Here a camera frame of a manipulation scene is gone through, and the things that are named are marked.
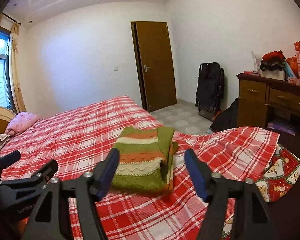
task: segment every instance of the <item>bed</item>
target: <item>bed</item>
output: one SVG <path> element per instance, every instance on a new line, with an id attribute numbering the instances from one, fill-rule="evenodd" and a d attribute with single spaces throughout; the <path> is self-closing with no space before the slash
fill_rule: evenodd
<path id="1" fill-rule="evenodd" d="M 129 97 L 117 97 L 40 120 L 0 151 L 14 150 L 21 160 L 4 170 L 2 179 L 28 178 L 50 159 L 57 160 L 56 177 L 74 179 L 107 156 L 124 127 L 152 129 L 162 124 Z M 200 200 L 186 170 L 183 153 L 193 148 L 213 171 L 226 178 L 256 179 L 269 162 L 278 134 L 243 127 L 206 136 L 175 132 L 174 192 L 151 198 L 110 192 L 97 204 L 108 239 L 195 239 L 207 204 Z M 82 239 L 75 199 L 69 199 L 74 239 Z M 224 237 L 231 229 L 234 200 L 229 200 Z"/>

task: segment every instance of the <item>curtain rod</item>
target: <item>curtain rod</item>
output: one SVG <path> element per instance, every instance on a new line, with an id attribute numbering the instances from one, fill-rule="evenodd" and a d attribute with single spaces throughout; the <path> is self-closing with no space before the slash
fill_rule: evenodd
<path id="1" fill-rule="evenodd" d="M 20 22 L 17 22 L 15 19 L 11 18 L 9 15 L 6 15 L 5 13 L 2 13 L 5 17 L 9 18 L 10 20 L 18 23 L 20 26 L 21 26 L 21 23 Z"/>

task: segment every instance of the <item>black folded recliner chair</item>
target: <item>black folded recliner chair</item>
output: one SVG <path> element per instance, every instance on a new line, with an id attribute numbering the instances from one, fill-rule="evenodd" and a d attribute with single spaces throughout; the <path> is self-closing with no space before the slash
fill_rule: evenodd
<path id="1" fill-rule="evenodd" d="M 224 96 L 225 72 L 217 62 L 202 63 L 199 68 L 196 106 L 199 115 L 214 120 L 221 110 Z"/>

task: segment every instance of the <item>window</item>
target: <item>window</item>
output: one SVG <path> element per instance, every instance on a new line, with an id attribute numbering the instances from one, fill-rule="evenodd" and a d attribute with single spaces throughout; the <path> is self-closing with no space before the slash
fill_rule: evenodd
<path id="1" fill-rule="evenodd" d="M 0 27 L 0 106 L 15 109 L 9 78 L 9 31 Z"/>

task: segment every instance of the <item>teddy bear print fabric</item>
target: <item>teddy bear print fabric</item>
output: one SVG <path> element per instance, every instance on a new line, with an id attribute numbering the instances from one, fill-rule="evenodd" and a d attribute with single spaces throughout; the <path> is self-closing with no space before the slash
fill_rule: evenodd
<path id="1" fill-rule="evenodd" d="M 255 182 L 266 202 L 273 202 L 284 196 L 300 176 L 300 159 L 278 144 L 277 149 Z"/>

